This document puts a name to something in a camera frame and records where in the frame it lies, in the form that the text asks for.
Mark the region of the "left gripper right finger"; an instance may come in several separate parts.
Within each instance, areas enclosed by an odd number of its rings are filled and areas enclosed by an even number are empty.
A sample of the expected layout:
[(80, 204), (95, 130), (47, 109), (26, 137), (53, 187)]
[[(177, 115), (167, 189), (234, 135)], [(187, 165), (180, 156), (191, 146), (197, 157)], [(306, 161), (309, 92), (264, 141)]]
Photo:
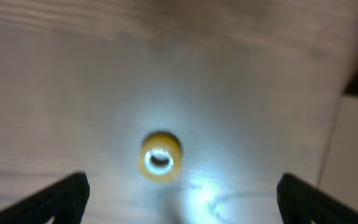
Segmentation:
[(277, 203), (284, 224), (358, 224), (358, 212), (290, 173), (277, 184)]

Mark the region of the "yellow tape roll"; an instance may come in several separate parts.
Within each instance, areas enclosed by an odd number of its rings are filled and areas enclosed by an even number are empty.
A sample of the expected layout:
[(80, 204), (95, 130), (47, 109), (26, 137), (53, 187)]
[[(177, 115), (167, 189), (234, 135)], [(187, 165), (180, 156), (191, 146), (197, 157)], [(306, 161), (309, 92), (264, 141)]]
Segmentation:
[(142, 141), (139, 170), (155, 182), (169, 182), (181, 172), (183, 148), (180, 140), (167, 131), (148, 134)]

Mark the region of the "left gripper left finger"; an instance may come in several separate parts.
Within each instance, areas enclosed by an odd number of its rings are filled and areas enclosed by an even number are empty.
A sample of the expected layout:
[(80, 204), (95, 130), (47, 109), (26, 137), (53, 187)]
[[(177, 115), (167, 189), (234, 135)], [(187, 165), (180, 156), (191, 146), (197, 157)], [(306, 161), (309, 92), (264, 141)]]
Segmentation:
[(3, 223), (80, 224), (90, 196), (86, 173), (77, 171), (0, 210)]

